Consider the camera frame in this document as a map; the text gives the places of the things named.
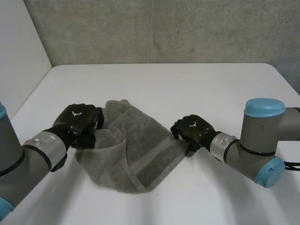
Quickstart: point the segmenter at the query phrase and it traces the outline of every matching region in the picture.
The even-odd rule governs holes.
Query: white logo
[[[196,127],[196,121],[195,121],[195,124],[193,124],[193,125],[190,125],[190,127]]]
[[[72,114],[73,114],[73,116],[78,116],[78,115],[82,114],[82,112],[80,112],[80,113],[74,113],[74,111],[72,111]]]

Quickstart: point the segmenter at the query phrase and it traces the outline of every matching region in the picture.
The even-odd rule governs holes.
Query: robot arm
[[[265,188],[275,185],[285,169],[299,170],[299,163],[275,156],[278,141],[300,140],[300,109],[286,108],[275,99],[256,98],[246,103],[240,140],[217,132],[196,115],[177,121],[171,128],[190,145],[186,156],[205,147],[216,159]]]
[[[4,106],[0,103],[0,221],[12,212],[51,171],[60,169],[71,144],[93,147],[94,127],[102,128],[101,108],[70,105],[52,128],[20,145]]]

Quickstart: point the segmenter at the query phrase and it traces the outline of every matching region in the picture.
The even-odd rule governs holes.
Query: black cable
[[[300,163],[285,162],[285,169],[286,170],[300,171],[300,168],[296,168],[295,166],[300,166]]]

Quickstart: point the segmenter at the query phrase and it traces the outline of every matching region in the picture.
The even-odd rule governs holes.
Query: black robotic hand
[[[95,145],[95,129],[102,129],[104,115],[101,108],[93,105],[73,104],[69,105],[55,120],[53,127],[46,130],[58,136],[64,141],[67,140],[67,150],[71,145],[75,149],[90,149]],[[64,158],[51,170],[54,172],[60,169],[67,159]]]
[[[181,136],[189,143],[185,152],[186,156],[194,155],[203,146],[204,135],[212,130],[214,131],[214,128],[197,115],[185,116],[171,127],[171,132],[175,139]]]

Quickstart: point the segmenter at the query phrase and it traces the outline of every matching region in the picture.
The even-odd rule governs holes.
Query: blue joint cap
[[[12,205],[12,203],[0,197],[0,222],[14,210],[15,207]]]
[[[0,102],[0,119],[6,115],[6,108]]]
[[[267,118],[285,112],[285,104],[272,98],[253,98],[247,101],[244,114],[249,117]]]
[[[277,184],[285,171],[285,163],[281,158],[275,157],[267,162],[256,175],[254,182],[270,188]]]

